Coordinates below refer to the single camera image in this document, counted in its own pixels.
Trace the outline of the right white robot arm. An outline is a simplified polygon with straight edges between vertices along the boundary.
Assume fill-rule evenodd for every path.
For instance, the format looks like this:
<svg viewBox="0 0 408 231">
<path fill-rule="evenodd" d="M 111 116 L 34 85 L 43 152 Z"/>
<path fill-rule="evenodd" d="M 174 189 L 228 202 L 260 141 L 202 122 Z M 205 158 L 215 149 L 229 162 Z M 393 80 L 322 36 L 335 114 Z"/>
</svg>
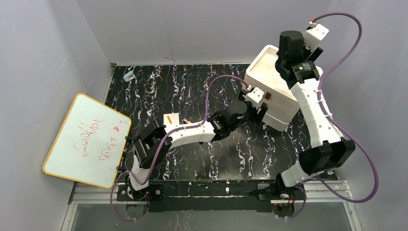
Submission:
<svg viewBox="0 0 408 231">
<path fill-rule="evenodd" d="M 300 106 L 311 143 L 311 149 L 301 152 L 293 166 L 277 175 L 276 181 L 287 189 L 341 167 L 356 145 L 352 140 L 346 140 L 330 121 L 332 115 L 318 89 L 320 74 L 306 56 L 303 34 L 299 31 L 281 32 L 277 55 L 275 68 Z"/>
</svg>

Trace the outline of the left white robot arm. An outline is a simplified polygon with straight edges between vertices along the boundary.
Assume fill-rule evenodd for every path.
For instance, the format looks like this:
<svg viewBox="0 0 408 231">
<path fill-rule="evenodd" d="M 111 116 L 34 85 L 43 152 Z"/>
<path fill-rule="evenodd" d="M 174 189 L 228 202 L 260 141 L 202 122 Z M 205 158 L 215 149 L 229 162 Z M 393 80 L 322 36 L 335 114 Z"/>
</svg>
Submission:
<svg viewBox="0 0 408 231">
<path fill-rule="evenodd" d="M 134 156 L 129 173 L 130 188 L 134 191 L 147 188 L 154 166 L 163 160 L 170 149 L 225 139 L 239 127 L 261 123 L 267 110 L 266 103 L 255 107 L 251 102 L 238 100 L 226 109 L 215 112 L 204 122 L 166 126 L 154 120 L 130 139 Z"/>
</svg>

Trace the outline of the white drawer organizer box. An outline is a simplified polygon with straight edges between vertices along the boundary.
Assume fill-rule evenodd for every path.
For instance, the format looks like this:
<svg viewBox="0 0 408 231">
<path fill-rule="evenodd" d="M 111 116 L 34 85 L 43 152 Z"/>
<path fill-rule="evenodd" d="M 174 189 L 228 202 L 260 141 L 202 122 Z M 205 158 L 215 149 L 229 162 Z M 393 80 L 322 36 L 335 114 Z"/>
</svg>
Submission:
<svg viewBox="0 0 408 231">
<path fill-rule="evenodd" d="M 275 62 L 278 59 L 277 52 L 277 47 L 265 46 L 246 69 L 244 80 L 265 93 L 263 102 L 267 104 L 268 111 L 262 122 L 278 131 L 284 131 L 300 106 L 286 81 L 275 69 Z"/>
</svg>

